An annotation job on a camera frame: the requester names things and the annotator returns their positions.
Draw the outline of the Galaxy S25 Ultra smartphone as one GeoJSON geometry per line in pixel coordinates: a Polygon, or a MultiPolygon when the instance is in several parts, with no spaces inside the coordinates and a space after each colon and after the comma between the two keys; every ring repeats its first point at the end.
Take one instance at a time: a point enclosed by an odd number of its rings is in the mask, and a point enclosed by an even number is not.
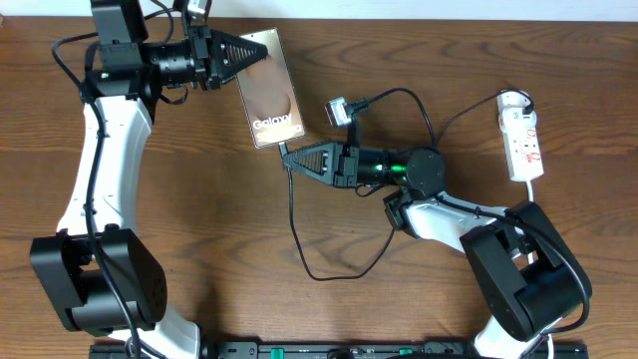
{"type": "Polygon", "coordinates": [[[264,45],[267,56],[236,76],[257,149],[302,138],[306,131],[277,28],[242,35],[264,45]]]}

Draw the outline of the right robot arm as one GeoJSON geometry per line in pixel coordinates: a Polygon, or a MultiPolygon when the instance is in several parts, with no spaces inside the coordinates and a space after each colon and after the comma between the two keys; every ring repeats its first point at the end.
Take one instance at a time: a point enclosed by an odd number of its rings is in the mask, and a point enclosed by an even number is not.
{"type": "Polygon", "coordinates": [[[491,313],[472,341],[489,358],[527,358],[550,336],[587,321],[592,286],[542,208],[481,206],[446,193],[445,164],[432,147],[364,149],[324,142],[289,151],[278,146],[289,174],[335,188],[378,190],[393,231],[434,240],[462,253],[491,313]]]}

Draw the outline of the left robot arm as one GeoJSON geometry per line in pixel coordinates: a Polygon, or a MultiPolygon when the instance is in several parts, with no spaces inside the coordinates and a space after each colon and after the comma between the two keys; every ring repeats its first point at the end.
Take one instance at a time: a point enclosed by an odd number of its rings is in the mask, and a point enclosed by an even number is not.
{"type": "Polygon", "coordinates": [[[141,162],[166,90],[216,90],[267,49],[209,28],[206,1],[158,10],[182,40],[151,41],[137,1],[92,3],[96,29],[73,80],[85,119],[78,173],[56,232],[33,240],[30,262],[66,330],[118,340],[121,358],[212,358],[200,327],[169,305],[164,271],[137,236],[141,162]]]}

